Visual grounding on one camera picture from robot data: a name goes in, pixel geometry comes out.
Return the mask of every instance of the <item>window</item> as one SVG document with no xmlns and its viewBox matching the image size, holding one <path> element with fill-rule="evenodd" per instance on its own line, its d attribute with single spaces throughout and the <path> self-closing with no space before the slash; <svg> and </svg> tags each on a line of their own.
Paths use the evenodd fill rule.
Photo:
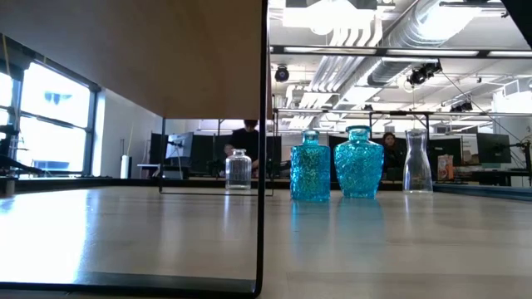
<svg viewBox="0 0 532 299">
<path fill-rule="evenodd" d="M 17 161 L 47 171 L 88 172 L 89 88 L 37 63 L 23 80 Z"/>
<path fill-rule="evenodd" d="M 86 132 L 22 117 L 17 160 L 48 171 L 82 171 Z"/>
<path fill-rule="evenodd" d="M 24 72 L 21 110 L 87 127 L 91 91 L 36 63 Z"/>
<path fill-rule="evenodd" d="M 13 92 L 13 80 L 10 76 L 0 73 L 0 105 L 9 107 L 11 105 Z"/>
</svg>

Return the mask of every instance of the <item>white wall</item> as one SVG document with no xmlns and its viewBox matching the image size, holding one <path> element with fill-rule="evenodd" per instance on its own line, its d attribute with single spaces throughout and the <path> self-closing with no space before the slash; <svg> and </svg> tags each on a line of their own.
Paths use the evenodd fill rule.
<svg viewBox="0 0 532 299">
<path fill-rule="evenodd" d="M 107 89 L 101 92 L 96 108 L 94 155 L 92 174 L 120 178 L 121 139 L 124 151 L 133 159 L 131 177 L 140 177 L 142 163 L 151 133 L 161 132 L 162 118 L 123 96 Z M 184 120 L 167 120 L 166 134 L 185 132 Z"/>
</svg>

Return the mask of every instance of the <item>person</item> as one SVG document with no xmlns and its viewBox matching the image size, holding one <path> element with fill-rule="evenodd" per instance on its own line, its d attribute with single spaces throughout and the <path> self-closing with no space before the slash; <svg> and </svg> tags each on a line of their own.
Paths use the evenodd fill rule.
<svg viewBox="0 0 532 299">
<path fill-rule="evenodd" d="M 383 171 L 390 168 L 402 168 L 405 165 L 404 150 L 396 143 L 396 136 L 391 132 L 386 132 L 382 137 L 384 146 L 384 165 Z"/>
<path fill-rule="evenodd" d="M 233 154 L 233 149 L 246 150 L 246 155 L 253 161 L 253 169 L 259 167 L 259 132 L 255 129 L 257 123 L 256 120 L 244 120 L 244 128 L 234 130 L 224 148 L 228 157 Z"/>
</svg>

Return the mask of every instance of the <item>blue glass vase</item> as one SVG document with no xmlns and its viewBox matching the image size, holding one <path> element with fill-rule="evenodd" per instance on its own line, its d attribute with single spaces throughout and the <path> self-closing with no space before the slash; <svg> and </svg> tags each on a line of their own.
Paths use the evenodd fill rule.
<svg viewBox="0 0 532 299">
<path fill-rule="evenodd" d="M 343 196 L 374 199 L 382 175 L 383 148 L 369 140 L 367 125 L 353 125 L 346 131 L 349 141 L 334 149 L 334 165 Z"/>
<path fill-rule="evenodd" d="M 316 130 L 303 132 L 303 144 L 292 148 L 292 199 L 325 201 L 331 193 L 331 151 L 318 144 Z"/>
</svg>

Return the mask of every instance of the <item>textured glass bottle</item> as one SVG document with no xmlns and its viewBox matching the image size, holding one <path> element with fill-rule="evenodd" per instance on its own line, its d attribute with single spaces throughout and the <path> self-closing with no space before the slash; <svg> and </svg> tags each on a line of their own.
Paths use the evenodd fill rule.
<svg viewBox="0 0 532 299">
<path fill-rule="evenodd" d="M 384 149 L 369 140 L 367 125 L 353 125 L 346 131 L 349 141 L 334 149 L 334 165 L 343 196 L 374 199 L 382 176 Z"/>
<path fill-rule="evenodd" d="M 331 150 L 318 144 L 316 130 L 303 132 L 303 144 L 292 148 L 290 195 L 298 200 L 328 200 L 331 193 Z"/>
<path fill-rule="evenodd" d="M 408 193 L 432 192 L 431 165 L 426 155 L 426 130 L 406 131 L 406 153 L 402 189 Z"/>
<path fill-rule="evenodd" d="M 251 188 L 251 159 L 245 149 L 233 149 L 233 155 L 225 160 L 225 188 Z"/>
</svg>

